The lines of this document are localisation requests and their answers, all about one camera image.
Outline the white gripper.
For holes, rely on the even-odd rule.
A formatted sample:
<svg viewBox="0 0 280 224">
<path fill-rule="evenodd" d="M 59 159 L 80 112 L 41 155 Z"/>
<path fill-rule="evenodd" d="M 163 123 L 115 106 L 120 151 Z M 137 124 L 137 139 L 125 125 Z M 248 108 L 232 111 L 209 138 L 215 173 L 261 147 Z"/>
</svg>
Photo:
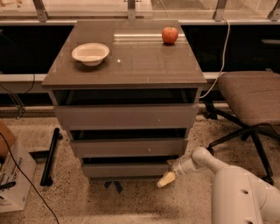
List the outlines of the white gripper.
<svg viewBox="0 0 280 224">
<path fill-rule="evenodd" d="M 186 175 L 189 172 L 196 170 L 196 165 L 191 157 L 179 157 L 178 159 L 169 159 L 167 164 L 171 166 L 171 171 L 168 171 L 158 182 L 157 186 L 162 188 L 169 185 L 176 179 L 176 176 Z"/>
</svg>

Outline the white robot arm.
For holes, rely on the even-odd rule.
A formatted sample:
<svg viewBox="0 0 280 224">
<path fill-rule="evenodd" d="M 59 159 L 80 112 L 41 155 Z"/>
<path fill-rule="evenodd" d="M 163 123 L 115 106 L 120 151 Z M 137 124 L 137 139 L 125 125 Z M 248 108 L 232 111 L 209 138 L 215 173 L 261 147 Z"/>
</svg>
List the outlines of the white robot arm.
<svg viewBox="0 0 280 224">
<path fill-rule="evenodd" d="M 198 147 L 171 162 L 157 182 L 164 187 L 190 172 L 208 169 L 214 174 L 212 224 L 263 224 L 280 221 L 280 191 L 240 166 L 230 165 Z"/>
</svg>

